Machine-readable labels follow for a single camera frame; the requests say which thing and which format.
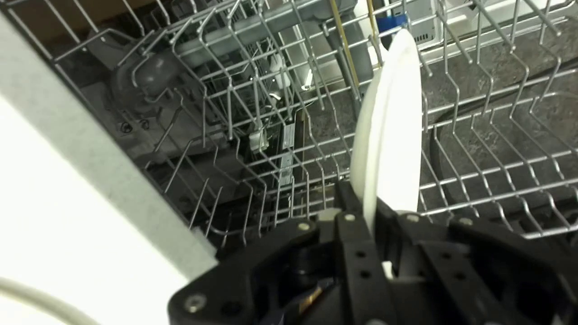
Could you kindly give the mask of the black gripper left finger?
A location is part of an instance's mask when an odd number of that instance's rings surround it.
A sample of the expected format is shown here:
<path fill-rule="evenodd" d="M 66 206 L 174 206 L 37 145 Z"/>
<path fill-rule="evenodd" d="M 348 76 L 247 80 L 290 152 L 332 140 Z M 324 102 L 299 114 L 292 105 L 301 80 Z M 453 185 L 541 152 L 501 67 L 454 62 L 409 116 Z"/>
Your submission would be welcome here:
<path fill-rule="evenodd" d="M 337 275 L 348 322 L 351 325 L 393 325 L 395 313 L 388 282 L 362 217 L 360 201 L 348 181 L 337 181 L 333 196 L 339 208 L 333 219 Z"/>

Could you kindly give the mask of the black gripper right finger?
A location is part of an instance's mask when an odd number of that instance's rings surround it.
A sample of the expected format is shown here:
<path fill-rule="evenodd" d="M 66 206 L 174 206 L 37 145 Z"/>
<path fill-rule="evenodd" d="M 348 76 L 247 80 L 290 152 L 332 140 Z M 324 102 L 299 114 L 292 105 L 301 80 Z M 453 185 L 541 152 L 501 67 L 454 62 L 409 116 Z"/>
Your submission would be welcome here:
<path fill-rule="evenodd" d="M 377 205 L 375 242 L 384 262 L 395 325 L 481 325 L 480 279 L 467 246 L 445 226 Z"/>

